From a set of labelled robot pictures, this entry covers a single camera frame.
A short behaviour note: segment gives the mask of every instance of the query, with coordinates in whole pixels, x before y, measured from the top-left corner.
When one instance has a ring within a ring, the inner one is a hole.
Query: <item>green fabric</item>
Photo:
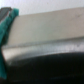
[[[1,54],[1,44],[3,42],[2,40],[5,34],[7,34],[7,30],[9,29],[9,26],[11,25],[14,18],[18,16],[18,14],[19,11],[17,9],[13,9],[11,12],[9,12],[7,17],[0,23],[0,77],[4,79],[7,78],[7,74],[5,70],[4,60]]]

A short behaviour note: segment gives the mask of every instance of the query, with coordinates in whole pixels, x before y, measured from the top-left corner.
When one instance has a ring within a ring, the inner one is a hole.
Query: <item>green cloth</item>
[[[1,44],[4,37],[6,37],[7,30],[9,29],[9,26],[11,25],[12,21],[16,16],[18,16],[19,11],[17,9],[12,9],[12,11],[9,12],[7,17],[0,23],[0,77],[6,79],[7,73],[5,70],[4,60],[1,54]]]

